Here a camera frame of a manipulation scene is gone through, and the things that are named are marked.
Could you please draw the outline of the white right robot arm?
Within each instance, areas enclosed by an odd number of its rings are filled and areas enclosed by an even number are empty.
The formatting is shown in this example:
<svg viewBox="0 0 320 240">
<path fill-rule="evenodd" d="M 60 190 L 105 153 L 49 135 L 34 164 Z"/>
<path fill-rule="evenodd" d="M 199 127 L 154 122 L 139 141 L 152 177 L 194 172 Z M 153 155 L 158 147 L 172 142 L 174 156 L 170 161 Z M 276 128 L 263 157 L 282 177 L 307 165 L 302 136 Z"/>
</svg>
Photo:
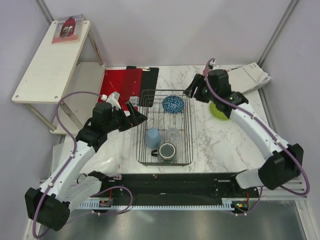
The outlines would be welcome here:
<svg viewBox="0 0 320 240">
<path fill-rule="evenodd" d="M 261 120 L 248 99 L 232 90 L 226 70 L 210 70 L 206 76 L 196 74 L 183 93 L 203 103 L 213 102 L 218 111 L 250 137 L 265 160 L 261 167 L 233 177 L 229 184 L 233 196 L 240 197 L 253 187 L 274 190 L 301 175 L 303 148 L 298 143 L 288 143 Z"/>
</svg>

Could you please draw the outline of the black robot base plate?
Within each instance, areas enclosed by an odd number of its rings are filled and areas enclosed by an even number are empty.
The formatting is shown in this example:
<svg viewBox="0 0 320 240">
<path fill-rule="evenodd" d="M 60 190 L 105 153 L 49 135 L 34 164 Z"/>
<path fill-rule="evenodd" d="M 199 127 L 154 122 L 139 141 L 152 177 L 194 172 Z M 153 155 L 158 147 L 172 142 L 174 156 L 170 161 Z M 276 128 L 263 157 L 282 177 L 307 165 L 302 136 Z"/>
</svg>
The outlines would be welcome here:
<svg viewBox="0 0 320 240">
<path fill-rule="evenodd" d="M 241 189 L 232 182 L 232 173 L 141 173 L 123 174 L 115 180 L 93 171 L 90 176 L 98 178 L 101 190 L 124 186 L 127 190 L 113 189 L 102 194 L 122 204 L 218 204 L 226 199 L 257 198 L 257 188 Z"/>
</svg>

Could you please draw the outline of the lime green plastic plate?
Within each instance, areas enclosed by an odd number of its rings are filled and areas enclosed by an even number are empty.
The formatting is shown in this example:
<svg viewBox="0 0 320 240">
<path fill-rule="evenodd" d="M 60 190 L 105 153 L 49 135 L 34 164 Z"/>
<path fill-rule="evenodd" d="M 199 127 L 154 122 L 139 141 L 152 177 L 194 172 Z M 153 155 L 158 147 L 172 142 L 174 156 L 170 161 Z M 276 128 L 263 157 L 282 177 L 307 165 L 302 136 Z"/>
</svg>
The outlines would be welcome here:
<svg viewBox="0 0 320 240">
<path fill-rule="evenodd" d="M 217 109 L 216 105 L 212 101 L 209 103 L 209 111 L 218 120 L 221 120 L 221 121 L 229 120 L 223 112 Z"/>
</svg>

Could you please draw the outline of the black wire dish rack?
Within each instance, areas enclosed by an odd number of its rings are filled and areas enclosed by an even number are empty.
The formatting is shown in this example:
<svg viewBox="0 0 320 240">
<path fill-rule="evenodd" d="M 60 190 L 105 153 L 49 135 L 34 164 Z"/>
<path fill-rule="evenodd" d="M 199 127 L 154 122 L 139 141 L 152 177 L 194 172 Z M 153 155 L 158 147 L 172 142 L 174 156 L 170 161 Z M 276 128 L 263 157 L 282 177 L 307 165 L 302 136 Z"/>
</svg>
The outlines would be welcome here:
<svg viewBox="0 0 320 240">
<path fill-rule="evenodd" d="M 183 99 L 184 109 L 180 113 L 165 112 L 162 101 L 165 97 L 176 95 Z M 182 90 L 156 89 L 152 107 L 139 106 L 138 111 L 147 116 L 142 125 L 137 128 L 136 159 L 144 166 L 187 166 L 193 161 L 193 135 L 192 135 L 192 105 L 190 99 Z M 161 135 L 161 142 L 166 142 L 166 130 L 177 128 L 180 131 L 180 143 L 175 146 L 177 150 L 176 162 L 160 162 L 157 157 L 151 156 L 152 149 L 146 145 L 146 135 L 150 128 L 157 128 Z"/>
</svg>

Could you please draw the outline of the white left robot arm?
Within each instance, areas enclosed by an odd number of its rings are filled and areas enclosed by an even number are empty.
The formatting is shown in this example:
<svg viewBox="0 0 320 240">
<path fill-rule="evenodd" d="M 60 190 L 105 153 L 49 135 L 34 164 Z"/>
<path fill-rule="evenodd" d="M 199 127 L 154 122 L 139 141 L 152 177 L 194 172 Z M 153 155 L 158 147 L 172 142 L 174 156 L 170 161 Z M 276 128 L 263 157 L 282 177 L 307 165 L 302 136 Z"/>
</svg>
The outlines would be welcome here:
<svg viewBox="0 0 320 240">
<path fill-rule="evenodd" d="M 70 155 L 39 188 L 31 187 L 26 191 L 24 199 L 30 219 L 59 231 L 77 205 L 94 194 L 104 197 L 109 193 L 109 183 L 94 176 L 86 177 L 75 187 L 71 184 L 84 165 L 107 141 L 109 133 L 124 132 L 148 119 L 130 102 L 126 106 L 129 115 L 125 114 L 117 102 L 99 102 L 95 105 L 92 116 L 75 137 Z"/>
</svg>

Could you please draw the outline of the clear glass tumbler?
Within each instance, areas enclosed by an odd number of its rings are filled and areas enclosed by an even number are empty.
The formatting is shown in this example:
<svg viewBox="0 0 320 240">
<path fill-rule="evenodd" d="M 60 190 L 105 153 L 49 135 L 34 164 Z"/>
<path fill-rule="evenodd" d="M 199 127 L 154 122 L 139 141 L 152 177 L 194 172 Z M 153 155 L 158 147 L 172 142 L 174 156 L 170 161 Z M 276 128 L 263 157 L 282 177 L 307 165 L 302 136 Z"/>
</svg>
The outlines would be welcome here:
<svg viewBox="0 0 320 240">
<path fill-rule="evenodd" d="M 168 128 L 165 132 L 165 140 L 166 142 L 177 146 L 181 141 L 180 131 L 174 127 Z"/>
</svg>

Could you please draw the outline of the light blue plastic cup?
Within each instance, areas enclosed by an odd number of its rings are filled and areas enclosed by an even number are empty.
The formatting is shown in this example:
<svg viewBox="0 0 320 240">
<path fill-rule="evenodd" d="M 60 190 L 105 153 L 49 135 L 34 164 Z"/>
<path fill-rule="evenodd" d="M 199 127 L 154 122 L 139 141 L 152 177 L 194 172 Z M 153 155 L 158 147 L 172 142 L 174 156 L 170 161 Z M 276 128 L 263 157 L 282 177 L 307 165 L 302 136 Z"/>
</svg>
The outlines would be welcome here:
<svg viewBox="0 0 320 240">
<path fill-rule="evenodd" d="M 152 127 L 147 130 L 145 144 L 151 149 L 157 149 L 162 142 L 160 132 L 157 128 Z"/>
</svg>

